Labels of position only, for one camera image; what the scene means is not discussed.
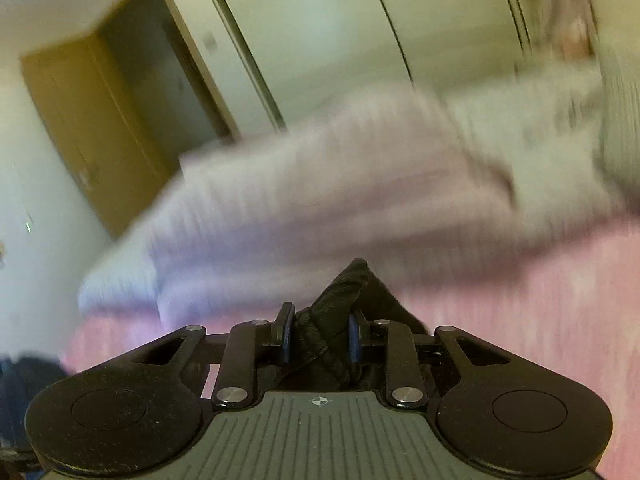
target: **bed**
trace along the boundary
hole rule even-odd
[[[614,433],[599,471],[612,480],[635,480],[640,470],[639,269],[640,220],[621,218],[530,258],[516,278],[394,293],[431,329],[459,326],[600,394],[613,413]],[[262,305],[202,324],[209,333],[227,332],[249,318],[273,319],[277,309]],[[76,331],[63,362],[80,371],[164,332],[158,314],[93,315]]]

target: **brown door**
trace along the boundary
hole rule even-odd
[[[22,73],[66,166],[119,236],[170,171],[110,52],[91,36],[23,58]]]

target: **white wardrobe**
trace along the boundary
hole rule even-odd
[[[526,34],[511,0],[223,0],[285,123],[354,88],[446,88],[511,72]]]

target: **metal screw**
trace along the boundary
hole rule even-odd
[[[397,400],[398,402],[402,402],[403,404],[407,404],[410,402],[418,402],[422,400],[424,395],[418,388],[414,388],[412,386],[404,386],[403,388],[396,388],[391,393],[391,396]]]
[[[236,402],[242,402],[245,400],[249,394],[243,388],[238,388],[238,386],[229,386],[228,388],[222,388],[217,394],[216,397],[219,401],[224,402],[225,404],[235,404]]]

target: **gray ribbed plate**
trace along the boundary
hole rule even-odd
[[[57,473],[47,480],[61,480]],[[388,410],[372,392],[267,392],[216,416],[179,459],[145,480],[487,480],[454,457],[422,416]],[[582,474],[575,480],[593,479]]]

